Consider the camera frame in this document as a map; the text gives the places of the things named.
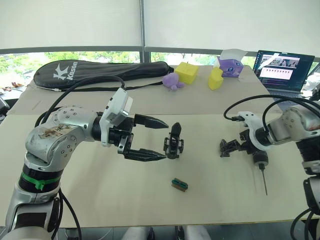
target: yellow sponge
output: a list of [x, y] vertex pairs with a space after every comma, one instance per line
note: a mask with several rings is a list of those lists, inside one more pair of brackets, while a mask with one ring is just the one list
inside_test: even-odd
[[209, 76], [209, 80], [208, 80], [208, 85], [211, 90], [215, 90], [215, 89], [218, 89], [221, 87], [221, 85], [224, 81], [224, 78], [221, 76], [223, 72], [224, 71], [222, 71], [218, 67], [214, 67], [212, 69], [210, 76]]
[[192, 84], [192, 82], [195, 80], [197, 72], [199, 67], [186, 63], [181, 62], [179, 66], [176, 67], [174, 72], [179, 75], [179, 81], [186, 83], [186, 84]]

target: small green object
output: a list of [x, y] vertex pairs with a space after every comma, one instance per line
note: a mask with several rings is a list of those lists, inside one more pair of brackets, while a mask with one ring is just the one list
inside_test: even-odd
[[188, 184], [184, 181], [177, 179], [177, 178], [173, 179], [171, 182], [172, 182], [172, 186], [179, 189], [179, 190], [185, 191], [188, 189]]
[[48, 179], [48, 180], [37, 180], [35, 178], [32, 178], [32, 177], [26, 175], [24, 172], [21, 173], [21, 177], [24, 178], [29, 183], [34, 184], [35, 188], [37, 190], [43, 190], [45, 185], [53, 184], [55, 182], [58, 182], [60, 180], [60, 178], [61, 178], [61, 177], [57, 177], [57, 178]]

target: laptop screen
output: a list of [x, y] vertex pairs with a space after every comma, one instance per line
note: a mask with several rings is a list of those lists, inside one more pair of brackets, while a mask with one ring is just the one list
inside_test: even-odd
[[253, 71], [267, 89], [300, 92], [315, 56], [259, 50]]

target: table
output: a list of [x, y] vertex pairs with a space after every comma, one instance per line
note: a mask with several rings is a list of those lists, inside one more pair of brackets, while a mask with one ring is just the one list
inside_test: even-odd
[[[270, 114], [274, 119], [278, 114]], [[15, 182], [24, 161], [24, 143], [37, 115], [11, 114], [0, 125], [0, 226], [5, 225]], [[168, 125], [180, 122], [184, 151], [179, 159], [139, 162], [124, 159], [116, 147], [83, 142], [74, 151], [61, 179], [81, 227], [227, 224], [292, 220], [307, 208], [303, 180], [308, 176], [295, 143], [268, 151], [262, 174], [245, 152], [220, 158], [219, 143], [239, 140], [245, 128], [221, 114], [154, 115]], [[137, 126], [132, 148], [162, 152], [168, 129]], [[173, 178], [189, 185], [171, 186]], [[74, 227], [63, 211], [62, 228]]]
[[[217, 90], [210, 90], [208, 78], [212, 66], [199, 66], [199, 71], [193, 84], [187, 85], [176, 92], [169, 91], [161, 86], [149, 86], [136, 90], [129, 90], [133, 98], [132, 114], [164, 115], [164, 114], [222, 114], [231, 104], [241, 99], [269, 94], [266, 88], [249, 66], [245, 66], [239, 78], [225, 77], [222, 86]], [[161, 77], [145, 78], [128, 81], [128, 86], [142, 86], [161, 81]], [[115, 87], [119, 83], [99, 83], [93, 87]], [[9, 111], [10, 114], [41, 114], [48, 110], [51, 104], [61, 95], [61, 92], [41, 89], [31, 82], [20, 100]], [[103, 110], [114, 92], [72, 92], [61, 103], [63, 105], [80, 105], [94, 111]], [[250, 110], [262, 113], [273, 100], [271, 98], [257, 99], [254, 102], [244, 102], [239, 107], [231, 110]], [[271, 113], [281, 113], [275, 106]]]

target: screwdriver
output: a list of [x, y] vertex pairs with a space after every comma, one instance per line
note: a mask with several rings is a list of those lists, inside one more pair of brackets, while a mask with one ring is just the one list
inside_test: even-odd
[[266, 166], [269, 163], [267, 152], [265, 152], [265, 151], [255, 151], [255, 152], [252, 153], [252, 156], [253, 156], [254, 165], [258, 166], [259, 169], [262, 172], [265, 195], [268, 196], [266, 179], [265, 179], [265, 169], [266, 169]]

